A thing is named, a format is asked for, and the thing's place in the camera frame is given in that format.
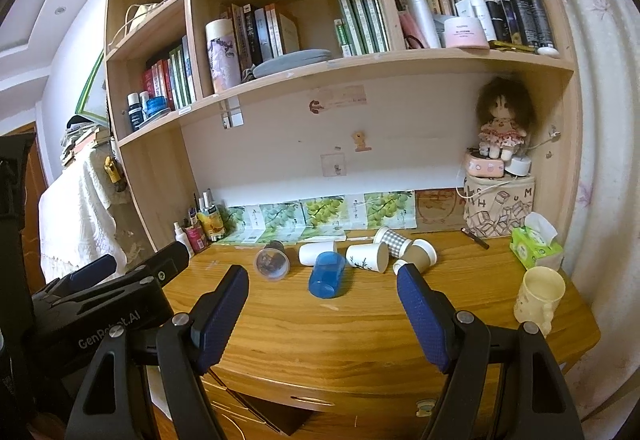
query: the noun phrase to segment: white wall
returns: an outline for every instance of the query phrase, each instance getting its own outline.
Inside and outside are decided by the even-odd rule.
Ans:
[[[60,140],[104,45],[105,6],[106,0],[84,4],[58,47],[42,100],[36,104],[38,145],[49,185],[62,174]]]
[[[485,73],[368,80],[367,104],[313,115],[312,91],[245,103],[244,125],[220,117],[182,128],[202,191],[230,205],[462,185],[466,147],[478,143],[476,101]],[[372,150],[355,152],[351,134]],[[320,156],[344,153],[346,176],[323,177]]]
[[[0,135],[9,133],[9,131],[18,129],[18,127],[33,122],[34,120],[36,120],[35,108],[20,111],[20,113],[17,113],[16,115],[3,118],[0,120]]]

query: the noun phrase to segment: drawer handle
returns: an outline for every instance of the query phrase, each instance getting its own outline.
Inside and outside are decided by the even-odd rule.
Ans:
[[[310,396],[292,396],[293,400],[298,402],[305,402],[306,404],[317,404],[318,406],[335,406],[333,402],[327,402],[326,400],[320,400],[319,398],[311,398]]]

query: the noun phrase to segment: clear plastic cup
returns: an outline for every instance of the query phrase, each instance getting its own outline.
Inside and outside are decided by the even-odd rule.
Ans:
[[[280,281],[289,273],[289,258],[284,245],[279,241],[270,241],[256,254],[254,267],[267,281]]]

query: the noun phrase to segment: grape picture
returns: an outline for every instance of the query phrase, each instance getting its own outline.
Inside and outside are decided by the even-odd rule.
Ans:
[[[369,193],[364,197],[367,206],[367,226],[370,229],[387,225],[385,218],[393,218],[404,223],[407,212],[415,214],[414,194],[411,191]]]
[[[260,210],[264,217],[264,228],[268,232],[305,225],[300,205],[293,201],[260,205]]]
[[[306,223],[314,228],[322,225],[335,225],[344,209],[344,198],[311,198],[303,200]]]
[[[236,230],[244,230],[247,223],[244,220],[244,207],[220,207],[220,216],[222,217],[222,223],[225,224],[227,233],[235,232]]]

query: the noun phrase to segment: wooden desk surface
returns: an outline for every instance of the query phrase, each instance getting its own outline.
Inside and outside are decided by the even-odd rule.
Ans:
[[[508,238],[482,249],[460,232],[409,235],[428,239],[438,263],[424,276],[457,309],[485,324],[516,328],[513,304],[524,267]],[[348,245],[338,243],[344,253]],[[437,398],[445,377],[425,359],[396,293],[384,274],[348,268],[343,295],[318,299],[307,289],[311,268],[287,247],[289,275],[267,282],[253,267],[256,247],[216,245],[197,255],[164,289],[176,312],[188,312],[212,291],[231,264],[246,267],[249,297],[215,373],[232,390],[290,406],[339,414],[414,416],[415,403]],[[567,280],[548,343],[559,363],[572,365],[600,338],[593,315]],[[490,415],[498,368],[487,374],[481,415]]]

